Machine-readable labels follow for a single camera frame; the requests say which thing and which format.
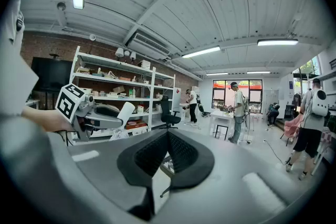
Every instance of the black monitor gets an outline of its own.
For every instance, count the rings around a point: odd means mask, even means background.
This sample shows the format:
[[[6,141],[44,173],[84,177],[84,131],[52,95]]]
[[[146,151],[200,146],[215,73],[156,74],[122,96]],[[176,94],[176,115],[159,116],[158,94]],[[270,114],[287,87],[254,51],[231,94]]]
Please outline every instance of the black monitor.
[[[35,91],[59,92],[69,84],[72,62],[34,57],[31,68],[38,75]]]

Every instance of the air conditioner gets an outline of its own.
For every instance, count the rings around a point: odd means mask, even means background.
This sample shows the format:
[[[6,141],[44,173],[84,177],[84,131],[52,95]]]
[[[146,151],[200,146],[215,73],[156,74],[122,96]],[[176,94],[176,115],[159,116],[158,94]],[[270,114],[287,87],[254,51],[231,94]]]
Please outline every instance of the air conditioner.
[[[140,33],[135,33],[133,38],[127,44],[127,47],[130,50],[134,50],[156,60],[166,59],[170,53],[168,49],[160,45],[157,41]]]

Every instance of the man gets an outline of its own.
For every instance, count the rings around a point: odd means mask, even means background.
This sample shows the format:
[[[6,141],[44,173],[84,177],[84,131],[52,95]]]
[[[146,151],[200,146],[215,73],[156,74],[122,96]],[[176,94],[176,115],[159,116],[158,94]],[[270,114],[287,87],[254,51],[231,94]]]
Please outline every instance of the man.
[[[298,160],[303,150],[306,150],[308,156],[304,164],[304,170],[299,176],[303,180],[313,167],[313,159],[320,144],[324,117],[311,113],[312,97],[315,92],[321,88],[320,80],[313,79],[313,89],[308,91],[301,103],[300,113],[303,114],[303,121],[298,135],[298,140],[294,146],[294,153],[286,166],[286,171],[290,172],[292,165]]]
[[[197,122],[197,118],[196,118],[196,115],[195,115],[195,109],[196,109],[196,106],[197,106],[197,95],[195,93],[195,91],[192,91],[192,90],[186,90],[185,94],[188,94],[189,96],[189,99],[187,100],[187,103],[189,103],[189,107],[190,107],[190,122],[191,124],[195,125],[196,122]]]
[[[45,131],[54,132],[59,130],[72,131],[71,125],[61,116],[56,110],[43,111],[36,110],[25,106],[25,100],[15,101],[15,91],[7,89],[13,86],[13,89],[20,88],[21,95],[28,97],[35,82],[37,76],[27,66],[24,60],[20,57],[23,31],[24,31],[24,18],[20,12],[21,0],[10,0],[7,9],[4,11],[2,20],[0,22],[0,55],[2,60],[0,62],[0,70],[5,70],[11,63],[15,63],[15,68],[11,77],[15,77],[15,80],[8,78],[8,83],[5,83],[7,88],[0,89],[0,114],[13,115],[21,114],[23,117],[34,121],[42,126]],[[25,78],[31,78],[31,85],[25,84]]]
[[[233,107],[234,111],[234,118],[235,118],[235,132],[232,137],[229,137],[229,141],[231,143],[237,144],[238,139],[240,136],[240,131],[242,129],[242,123],[243,123],[243,116],[244,116],[244,111],[243,111],[243,93],[242,91],[238,88],[238,84],[236,82],[231,83],[231,89],[235,92],[235,106]]]
[[[275,124],[275,120],[277,119],[277,116],[279,115],[279,108],[280,106],[278,104],[275,104],[272,106],[272,108],[270,109],[269,113],[268,113],[268,126],[273,126]]]

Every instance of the shoe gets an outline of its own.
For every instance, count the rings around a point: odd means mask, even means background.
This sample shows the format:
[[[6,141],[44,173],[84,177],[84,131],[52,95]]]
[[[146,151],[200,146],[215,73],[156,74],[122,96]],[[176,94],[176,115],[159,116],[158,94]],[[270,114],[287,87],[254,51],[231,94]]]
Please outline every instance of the shoe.
[[[286,164],[286,172],[290,172],[292,170],[293,165]]]
[[[300,180],[304,180],[304,178],[307,176],[307,173],[302,172],[301,175],[299,175]]]

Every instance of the office chair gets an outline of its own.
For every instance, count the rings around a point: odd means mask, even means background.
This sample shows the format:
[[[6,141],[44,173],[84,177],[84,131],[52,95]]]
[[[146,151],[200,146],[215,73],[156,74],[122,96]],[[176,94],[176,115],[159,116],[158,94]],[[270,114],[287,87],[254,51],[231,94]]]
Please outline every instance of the office chair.
[[[160,129],[168,129],[168,128],[174,128],[178,129],[177,127],[172,127],[172,125],[179,123],[181,121],[181,118],[176,116],[177,111],[174,111],[174,116],[170,115],[169,112],[169,101],[168,96],[164,95],[161,100],[161,121],[166,123],[166,127],[162,127]]]

